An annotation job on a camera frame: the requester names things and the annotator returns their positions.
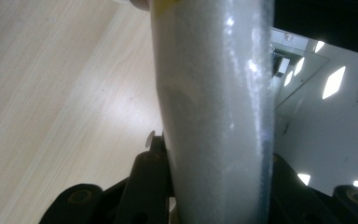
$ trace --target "plastic-wrapped roll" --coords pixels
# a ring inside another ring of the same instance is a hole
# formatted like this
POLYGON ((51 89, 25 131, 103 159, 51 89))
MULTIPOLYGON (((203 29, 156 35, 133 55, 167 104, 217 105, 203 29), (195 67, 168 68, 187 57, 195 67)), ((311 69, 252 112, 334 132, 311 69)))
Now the plastic-wrapped roll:
POLYGON ((158 99, 181 223, 266 222, 272 2, 150 4, 158 99))

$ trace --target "white cylindrical object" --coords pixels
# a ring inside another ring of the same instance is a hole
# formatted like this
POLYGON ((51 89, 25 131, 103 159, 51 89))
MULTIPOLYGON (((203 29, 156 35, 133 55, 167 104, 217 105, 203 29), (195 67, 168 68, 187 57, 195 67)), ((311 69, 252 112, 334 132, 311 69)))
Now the white cylindrical object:
POLYGON ((182 224, 267 221, 271 3, 151 1, 158 99, 182 224))

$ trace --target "light wood surface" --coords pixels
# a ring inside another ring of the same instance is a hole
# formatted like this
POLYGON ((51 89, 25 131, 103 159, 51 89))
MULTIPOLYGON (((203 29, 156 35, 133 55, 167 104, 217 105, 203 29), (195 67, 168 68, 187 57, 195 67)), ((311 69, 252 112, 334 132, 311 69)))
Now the light wood surface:
POLYGON ((0 0, 0 223, 106 189, 161 133, 149 15, 111 0, 0 0))

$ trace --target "wood grain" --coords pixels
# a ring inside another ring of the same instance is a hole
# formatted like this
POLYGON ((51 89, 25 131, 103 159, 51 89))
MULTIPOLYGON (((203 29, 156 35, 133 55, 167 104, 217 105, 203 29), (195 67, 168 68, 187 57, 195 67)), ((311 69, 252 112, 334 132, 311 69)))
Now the wood grain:
POLYGON ((0 0, 0 223, 126 177, 161 133, 149 15, 111 0, 0 0))

